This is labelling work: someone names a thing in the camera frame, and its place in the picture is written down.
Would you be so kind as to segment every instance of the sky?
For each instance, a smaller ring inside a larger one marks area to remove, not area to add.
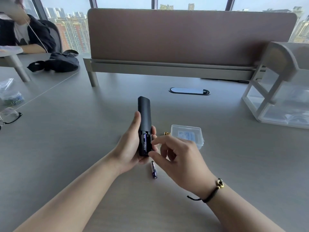
[[[87,13],[90,8],[89,0],[41,0],[44,7],[60,7],[65,13],[83,11]],[[225,10],[227,0],[158,0],[160,4],[173,5],[174,10],[187,10],[189,3],[194,3],[195,10]],[[150,9],[151,0],[97,0],[99,8],[129,8]],[[309,0],[235,0],[233,10],[249,9],[249,11],[262,11],[272,9],[292,9],[302,6],[305,14],[309,15]]]

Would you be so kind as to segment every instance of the bag strap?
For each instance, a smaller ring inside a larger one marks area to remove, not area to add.
[[[43,70],[44,67],[45,67],[45,61],[36,61],[27,66],[27,68],[32,72]]]

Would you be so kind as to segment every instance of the black remote control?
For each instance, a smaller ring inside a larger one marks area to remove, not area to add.
[[[138,152],[140,156],[148,156],[148,152],[152,151],[151,113],[150,100],[148,98],[138,98],[138,111],[141,113],[141,125],[138,130]]]

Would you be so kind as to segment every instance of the black cord bracelet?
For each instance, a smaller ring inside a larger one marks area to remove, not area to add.
[[[187,197],[194,201],[202,200],[204,203],[208,203],[215,196],[218,190],[224,187],[223,181],[220,178],[218,178],[218,180],[216,181],[216,184],[217,184],[216,188],[213,190],[213,192],[211,192],[211,194],[206,199],[193,199],[189,195],[187,195]]]

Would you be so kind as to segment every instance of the black bag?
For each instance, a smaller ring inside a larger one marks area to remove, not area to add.
[[[45,71],[72,72],[79,67],[79,61],[75,58],[77,55],[78,52],[75,50],[67,50],[63,53],[52,53],[49,60],[31,63],[27,68],[32,72],[43,69]]]

